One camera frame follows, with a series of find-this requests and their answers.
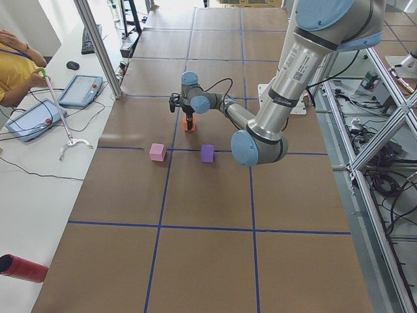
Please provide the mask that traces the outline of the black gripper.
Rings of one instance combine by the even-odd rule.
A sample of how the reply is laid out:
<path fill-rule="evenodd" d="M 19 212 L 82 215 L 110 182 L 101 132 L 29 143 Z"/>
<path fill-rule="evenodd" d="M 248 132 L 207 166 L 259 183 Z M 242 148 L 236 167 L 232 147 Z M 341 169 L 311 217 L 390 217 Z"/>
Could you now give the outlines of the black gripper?
<path fill-rule="evenodd" d="M 182 105 L 182 110 L 186 114 L 186 126 L 187 127 L 193 127 L 194 125 L 194 109 L 186 104 Z"/>

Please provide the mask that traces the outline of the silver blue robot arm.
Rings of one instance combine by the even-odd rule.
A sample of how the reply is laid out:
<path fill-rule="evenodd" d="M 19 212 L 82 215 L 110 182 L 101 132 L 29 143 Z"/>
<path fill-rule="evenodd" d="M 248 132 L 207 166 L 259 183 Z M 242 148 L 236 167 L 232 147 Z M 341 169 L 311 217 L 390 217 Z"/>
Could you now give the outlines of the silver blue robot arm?
<path fill-rule="evenodd" d="M 169 109 L 188 115 L 219 110 L 236 127 L 231 138 L 235 160 L 243 166 L 268 164 L 288 150 L 284 124 L 323 58 L 332 52 L 362 50 L 382 39 L 385 1 L 299 1 L 295 7 L 295 41 L 266 89 L 257 114 L 228 94 L 209 93 L 195 72 L 184 72 L 181 91 L 172 94 Z"/>

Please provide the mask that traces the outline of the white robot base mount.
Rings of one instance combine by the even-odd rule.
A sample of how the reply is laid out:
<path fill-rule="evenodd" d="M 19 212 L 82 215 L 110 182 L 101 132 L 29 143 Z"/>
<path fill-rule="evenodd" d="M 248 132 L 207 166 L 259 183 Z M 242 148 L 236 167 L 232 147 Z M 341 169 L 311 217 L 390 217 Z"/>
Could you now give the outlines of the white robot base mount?
<path fill-rule="evenodd" d="M 263 105 L 265 104 L 268 87 L 269 87 L 269 84 L 257 85 L 259 108 L 262 108 Z M 291 115 L 306 115 L 307 114 L 307 109 L 304 104 L 303 98 L 304 98 L 304 94 L 302 94 L 300 98 L 298 99 L 296 106 L 291 111 Z"/>

